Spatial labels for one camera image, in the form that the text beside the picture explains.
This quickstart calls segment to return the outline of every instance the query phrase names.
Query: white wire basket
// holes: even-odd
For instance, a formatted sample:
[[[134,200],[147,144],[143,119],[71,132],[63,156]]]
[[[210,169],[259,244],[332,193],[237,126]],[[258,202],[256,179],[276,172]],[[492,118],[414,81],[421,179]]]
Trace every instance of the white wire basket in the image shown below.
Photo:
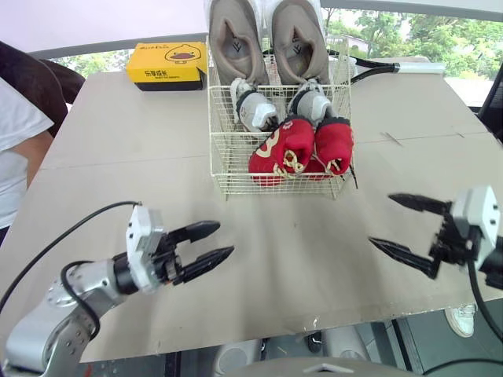
[[[331,38],[327,47],[333,50],[329,57],[330,84],[323,85],[325,96],[332,102],[339,116],[351,120],[351,66],[347,40]],[[263,40],[263,50],[270,48],[269,40]],[[230,86],[220,85],[218,72],[211,59],[208,44],[208,118],[210,126],[211,176],[222,194],[321,194],[335,199],[347,181],[348,170],[342,176],[327,178],[326,173],[302,173],[293,178],[280,179],[275,173],[248,173],[248,161],[252,153],[270,136],[270,133],[250,133],[241,123],[233,121]],[[286,117],[288,102],[298,86],[281,85],[274,55],[265,55],[270,85],[259,86],[258,91],[276,106],[278,120]],[[257,181],[280,181],[278,185],[259,185]]]

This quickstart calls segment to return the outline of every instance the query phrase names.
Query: window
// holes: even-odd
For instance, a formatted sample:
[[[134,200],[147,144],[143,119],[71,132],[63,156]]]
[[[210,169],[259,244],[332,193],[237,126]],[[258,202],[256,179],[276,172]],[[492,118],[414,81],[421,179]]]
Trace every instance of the window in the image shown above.
[[[503,62],[503,23],[428,14],[324,8],[325,33],[346,35],[350,54],[427,57],[468,106],[481,106]]]
[[[73,57],[57,57],[51,60],[87,78],[87,76],[97,72],[124,71],[132,53],[133,49],[120,49],[106,53],[86,53]]]

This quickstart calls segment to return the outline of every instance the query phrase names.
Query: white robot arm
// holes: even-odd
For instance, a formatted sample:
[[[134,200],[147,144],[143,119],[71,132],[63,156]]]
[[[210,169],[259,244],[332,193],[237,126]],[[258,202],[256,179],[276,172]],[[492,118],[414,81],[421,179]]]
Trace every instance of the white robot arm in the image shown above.
[[[6,377],[67,377],[100,329],[99,318],[137,291],[186,283],[223,262],[233,247],[210,251],[182,266],[177,243],[200,240],[219,228],[201,221],[165,233],[160,214],[136,206],[126,232],[127,253],[101,262],[66,266],[46,297],[11,332]]]

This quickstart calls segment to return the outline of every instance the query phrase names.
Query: red sneaker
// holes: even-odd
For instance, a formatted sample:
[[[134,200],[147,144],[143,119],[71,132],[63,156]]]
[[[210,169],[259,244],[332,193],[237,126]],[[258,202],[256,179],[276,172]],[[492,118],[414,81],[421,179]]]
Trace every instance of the red sneaker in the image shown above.
[[[311,181],[321,181],[322,179],[332,178],[333,176],[330,174],[312,174],[312,173],[324,173],[326,172],[325,167],[321,165],[321,163],[315,158],[315,156],[311,157],[311,160],[304,169],[304,174],[308,174],[308,178]]]
[[[353,155],[353,133],[349,120],[327,118],[323,120],[314,135],[317,160],[332,175],[346,173]]]
[[[249,173],[274,173],[277,177],[253,177],[261,186],[279,185],[304,171],[314,149],[314,131],[309,120],[290,116],[251,155]]]

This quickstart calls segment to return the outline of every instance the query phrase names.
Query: gray sneaker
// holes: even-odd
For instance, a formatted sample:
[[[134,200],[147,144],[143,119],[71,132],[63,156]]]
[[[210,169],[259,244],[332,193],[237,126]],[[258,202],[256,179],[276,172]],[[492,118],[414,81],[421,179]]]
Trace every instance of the gray sneaker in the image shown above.
[[[220,84],[230,85],[235,78],[269,84],[259,40],[260,6],[253,0],[213,0],[208,11],[211,55]]]
[[[283,85],[316,79],[329,83],[329,55],[321,31],[319,0],[282,0],[266,5],[266,22]]]

